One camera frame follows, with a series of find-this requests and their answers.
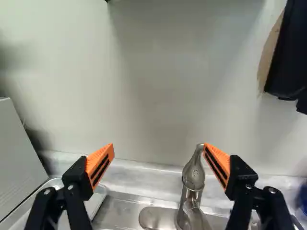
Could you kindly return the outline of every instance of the white wall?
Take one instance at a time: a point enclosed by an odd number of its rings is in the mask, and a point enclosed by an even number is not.
[[[184,165],[196,143],[304,174],[307,116],[261,95],[285,0],[2,0],[6,86],[44,148]]]

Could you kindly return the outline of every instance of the sink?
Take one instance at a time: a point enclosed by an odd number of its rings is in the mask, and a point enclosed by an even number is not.
[[[139,223],[140,212],[148,207],[156,207],[160,212],[164,230],[175,230],[174,217],[179,203],[127,193],[109,191],[99,211],[93,219],[95,230],[143,230]],[[201,207],[214,230],[224,230],[229,210]]]

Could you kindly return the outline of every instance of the blue object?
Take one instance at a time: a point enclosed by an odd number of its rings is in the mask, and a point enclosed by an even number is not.
[[[307,216],[307,183],[304,183],[299,191],[299,198],[301,201],[301,209]]]

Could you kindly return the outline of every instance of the faucet spout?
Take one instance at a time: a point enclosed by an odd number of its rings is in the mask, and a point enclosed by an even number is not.
[[[201,194],[205,186],[205,171],[201,164],[203,144],[196,146],[194,154],[182,171],[182,194],[177,213],[179,230],[211,230],[200,209]]]

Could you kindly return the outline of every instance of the stainless steel faucet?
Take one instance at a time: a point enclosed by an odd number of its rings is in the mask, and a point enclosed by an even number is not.
[[[179,209],[145,207],[139,223],[146,230],[212,230],[200,209],[205,186],[205,171],[201,164],[203,144],[198,144],[192,158],[182,170],[182,194]]]
[[[201,194],[205,187],[205,171],[201,164],[203,145],[198,144],[192,158],[182,171],[182,194],[176,221],[180,230],[211,230],[200,209]]]

